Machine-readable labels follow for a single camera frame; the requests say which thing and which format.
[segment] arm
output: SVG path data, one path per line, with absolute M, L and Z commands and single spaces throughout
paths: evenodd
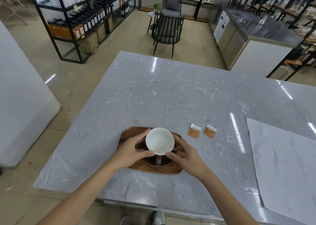
M 82 183 L 57 207 L 49 212 L 37 225 L 76 225 L 96 199 L 108 180 L 120 169 L 129 167 L 137 160 L 155 155 L 153 151 L 137 152 L 135 145 L 149 133 L 129 138 L 119 150 L 90 178 Z
M 168 152 L 166 156 L 177 162 L 188 174 L 206 187 L 227 225 L 259 225 L 250 213 L 235 199 L 219 178 L 206 166 L 197 151 L 184 139 L 174 135 L 176 143 L 185 151 L 185 158 Z

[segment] gray sneaker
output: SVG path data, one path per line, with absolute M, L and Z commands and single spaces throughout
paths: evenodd
M 165 215 L 163 212 L 155 212 L 153 215 L 152 225 L 162 225 L 165 222 Z
M 119 225 L 133 225 L 133 223 L 129 216 L 125 216 L 121 219 L 121 222 Z

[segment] cardboard box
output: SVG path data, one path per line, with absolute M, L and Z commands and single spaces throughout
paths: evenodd
M 81 39 L 79 45 L 82 52 L 93 54 L 99 46 L 97 34 L 95 32 L 91 32 L 88 36 Z
M 108 19 L 108 21 L 109 21 L 109 28 L 107 28 L 106 22 L 104 22 L 104 23 L 105 23 L 105 27 L 107 28 L 106 32 L 107 32 L 107 33 L 110 33 L 110 32 L 113 30 L 112 16 Z
M 101 25 L 95 29 L 95 32 L 97 34 L 98 42 L 101 42 L 102 39 L 105 37 L 105 28 L 104 24 L 101 23 Z

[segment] white bowl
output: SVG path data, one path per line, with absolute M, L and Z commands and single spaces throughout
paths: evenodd
M 154 128 L 146 136 L 146 145 L 156 155 L 165 155 L 174 148 L 174 137 L 164 128 Z

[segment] green plant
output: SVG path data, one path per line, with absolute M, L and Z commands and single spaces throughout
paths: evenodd
M 156 12 L 160 12 L 160 10 L 162 9 L 162 4 L 161 3 L 153 4 L 153 8 Z

